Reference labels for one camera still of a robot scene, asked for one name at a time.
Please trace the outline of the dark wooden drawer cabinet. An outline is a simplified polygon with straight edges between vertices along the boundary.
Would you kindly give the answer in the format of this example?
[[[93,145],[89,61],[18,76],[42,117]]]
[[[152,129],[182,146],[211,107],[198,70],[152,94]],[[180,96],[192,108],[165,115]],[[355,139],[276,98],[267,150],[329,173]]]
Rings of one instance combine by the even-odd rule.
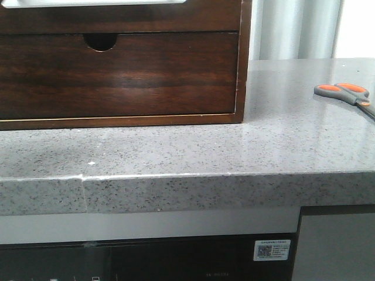
[[[1,8],[58,8],[83,6],[121,6],[121,5],[157,5],[182,4],[185,1],[2,1]],[[246,82],[249,53],[251,1],[241,1],[240,27],[237,31],[191,31],[191,32],[227,32],[238,36],[236,93],[234,110],[230,113],[211,114],[166,114],[131,115],[105,117],[73,118],[37,118],[3,119],[1,129],[54,129],[54,128],[96,128],[116,126],[152,126],[152,125],[193,125],[193,124],[230,124],[240,123],[244,117]],[[117,35],[133,33],[190,33],[190,32],[129,32],[129,33],[69,33],[69,34],[20,34],[20,35],[82,35],[88,47],[105,52],[114,47]]]

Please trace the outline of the orange grey scissors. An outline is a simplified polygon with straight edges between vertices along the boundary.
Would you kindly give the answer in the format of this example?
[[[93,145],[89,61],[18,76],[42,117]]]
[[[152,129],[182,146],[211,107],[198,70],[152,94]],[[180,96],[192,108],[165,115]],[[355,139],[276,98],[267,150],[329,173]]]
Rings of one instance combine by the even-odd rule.
[[[361,86],[350,83],[321,84],[314,87],[314,94],[357,106],[371,119],[374,119],[374,106],[369,100],[370,93]]]

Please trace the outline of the wooden drawer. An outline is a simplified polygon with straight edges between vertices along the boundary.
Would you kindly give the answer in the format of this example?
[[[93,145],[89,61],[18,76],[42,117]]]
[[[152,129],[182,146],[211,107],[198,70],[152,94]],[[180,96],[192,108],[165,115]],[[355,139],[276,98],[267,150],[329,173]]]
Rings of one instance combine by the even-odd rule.
[[[1,118],[211,114],[234,110],[238,36],[119,34],[98,52],[82,35],[1,37]]]
[[[241,1],[1,8],[1,34],[237,31]]]

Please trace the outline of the white QR code sticker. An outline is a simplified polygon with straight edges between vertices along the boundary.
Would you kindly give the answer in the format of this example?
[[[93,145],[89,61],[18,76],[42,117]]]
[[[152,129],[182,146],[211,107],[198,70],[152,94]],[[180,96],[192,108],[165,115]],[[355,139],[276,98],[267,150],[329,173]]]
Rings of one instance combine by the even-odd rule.
[[[256,240],[253,261],[286,261],[290,247],[290,239]]]

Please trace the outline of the white curtain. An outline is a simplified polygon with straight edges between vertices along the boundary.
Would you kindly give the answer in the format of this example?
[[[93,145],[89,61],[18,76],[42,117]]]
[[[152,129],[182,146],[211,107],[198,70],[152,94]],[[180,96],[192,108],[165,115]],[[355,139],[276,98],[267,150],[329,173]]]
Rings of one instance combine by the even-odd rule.
[[[250,60],[333,57],[343,1],[253,1]]]

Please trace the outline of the black built-in appliance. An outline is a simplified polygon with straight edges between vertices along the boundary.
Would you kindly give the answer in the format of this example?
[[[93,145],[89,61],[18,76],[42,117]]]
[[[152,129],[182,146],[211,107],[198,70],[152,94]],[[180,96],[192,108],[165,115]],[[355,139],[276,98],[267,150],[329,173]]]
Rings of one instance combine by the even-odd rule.
[[[290,239],[286,261],[253,261],[256,240]],[[1,245],[2,280],[291,280],[296,234]]]

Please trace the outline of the grey cabinet door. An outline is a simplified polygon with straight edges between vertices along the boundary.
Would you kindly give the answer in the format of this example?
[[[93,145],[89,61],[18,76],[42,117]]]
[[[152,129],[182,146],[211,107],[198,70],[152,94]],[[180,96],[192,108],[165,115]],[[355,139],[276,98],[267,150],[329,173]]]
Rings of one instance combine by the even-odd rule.
[[[301,208],[292,280],[374,280],[374,205]]]

